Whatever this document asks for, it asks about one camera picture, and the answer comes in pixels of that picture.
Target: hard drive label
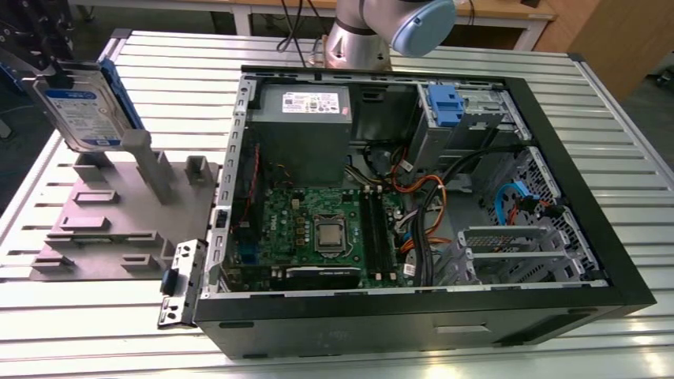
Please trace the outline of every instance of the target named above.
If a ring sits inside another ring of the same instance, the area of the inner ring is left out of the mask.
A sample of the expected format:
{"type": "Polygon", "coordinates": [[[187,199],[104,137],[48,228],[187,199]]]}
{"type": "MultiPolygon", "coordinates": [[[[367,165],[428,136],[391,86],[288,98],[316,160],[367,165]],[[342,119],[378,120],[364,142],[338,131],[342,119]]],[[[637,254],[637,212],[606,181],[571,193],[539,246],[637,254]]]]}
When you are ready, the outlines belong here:
{"type": "Polygon", "coordinates": [[[105,115],[105,103],[95,92],[48,89],[44,95],[79,141],[95,146],[116,146],[121,143],[121,136],[105,115]]]}

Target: red wire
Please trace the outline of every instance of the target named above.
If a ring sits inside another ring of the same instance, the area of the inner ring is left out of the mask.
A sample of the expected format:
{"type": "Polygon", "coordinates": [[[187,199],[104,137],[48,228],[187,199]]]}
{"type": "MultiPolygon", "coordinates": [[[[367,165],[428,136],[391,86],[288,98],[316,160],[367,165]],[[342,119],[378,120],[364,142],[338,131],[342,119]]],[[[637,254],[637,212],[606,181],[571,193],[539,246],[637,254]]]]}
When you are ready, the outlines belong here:
{"type": "Polygon", "coordinates": [[[232,230],[236,230],[238,227],[242,226],[243,220],[248,216],[248,209],[251,208],[251,199],[255,195],[255,184],[258,183],[258,168],[260,166],[260,144],[255,145],[255,171],[252,172],[252,180],[251,180],[251,189],[248,190],[248,199],[246,201],[246,208],[243,209],[243,215],[239,219],[239,223],[232,227],[232,230]]]}

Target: blue cable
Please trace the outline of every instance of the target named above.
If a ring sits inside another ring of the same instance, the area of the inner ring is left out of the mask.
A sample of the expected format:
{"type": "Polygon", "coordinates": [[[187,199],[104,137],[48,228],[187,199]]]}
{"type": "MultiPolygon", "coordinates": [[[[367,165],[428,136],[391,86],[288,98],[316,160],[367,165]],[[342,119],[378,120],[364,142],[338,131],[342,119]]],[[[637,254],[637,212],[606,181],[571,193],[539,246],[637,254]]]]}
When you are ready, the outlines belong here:
{"type": "Polygon", "coordinates": [[[522,197],[531,196],[534,200],[541,200],[541,196],[531,195],[531,192],[529,192],[529,188],[522,180],[505,184],[502,188],[498,189],[496,198],[494,199],[494,211],[496,212],[496,219],[500,225],[506,225],[506,217],[503,215],[503,194],[509,188],[513,188],[522,197]]]}

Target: wooden table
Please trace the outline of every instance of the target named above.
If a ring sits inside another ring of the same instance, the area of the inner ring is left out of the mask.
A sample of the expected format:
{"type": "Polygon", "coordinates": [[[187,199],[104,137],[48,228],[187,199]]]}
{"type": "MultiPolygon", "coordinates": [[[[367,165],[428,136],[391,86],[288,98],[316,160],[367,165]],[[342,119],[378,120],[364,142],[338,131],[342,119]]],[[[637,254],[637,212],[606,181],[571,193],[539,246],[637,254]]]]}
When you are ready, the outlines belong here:
{"type": "MultiPolygon", "coordinates": [[[[312,0],[324,17],[335,17],[338,0],[312,0]]],[[[519,3],[519,0],[472,0],[475,4],[474,25],[517,28],[522,34],[514,50],[531,51],[549,21],[557,18],[553,8],[541,1],[537,8],[519,3]]],[[[236,31],[240,36],[251,36],[251,15],[283,14],[280,0],[71,0],[79,6],[116,6],[148,9],[184,9],[208,12],[228,12],[234,15],[236,31]]],[[[287,0],[288,12],[298,14],[299,0],[287,0]]],[[[303,16],[315,16],[304,2],[303,16]]],[[[468,24],[470,5],[458,7],[456,24],[468,24]]]]}

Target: slotted metal table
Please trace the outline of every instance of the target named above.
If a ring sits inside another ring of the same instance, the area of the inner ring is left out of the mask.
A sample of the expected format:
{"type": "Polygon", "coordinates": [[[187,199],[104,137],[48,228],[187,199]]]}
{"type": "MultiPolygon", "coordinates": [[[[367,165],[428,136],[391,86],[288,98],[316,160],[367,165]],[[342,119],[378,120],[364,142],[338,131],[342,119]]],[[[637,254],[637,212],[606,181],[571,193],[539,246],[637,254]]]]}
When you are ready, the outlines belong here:
{"type": "MultiPolygon", "coordinates": [[[[107,51],[152,147],[224,159],[243,64],[299,66],[260,37],[132,32],[107,51]]],[[[302,41],[304,56],[312,41],[302,41]]],[[[53,134],[0,219],[0,376],[456,378],[674,376],[674,175],[583,62],[442,47],[396,70],[523,77],[658,304],[531,347],[231,361],[199,329],[157,331],[157,281],[35,283],[29,264],[77,176],[53,134]]],[[[125,153],[113,160],[131,160],[125,153]]]]}

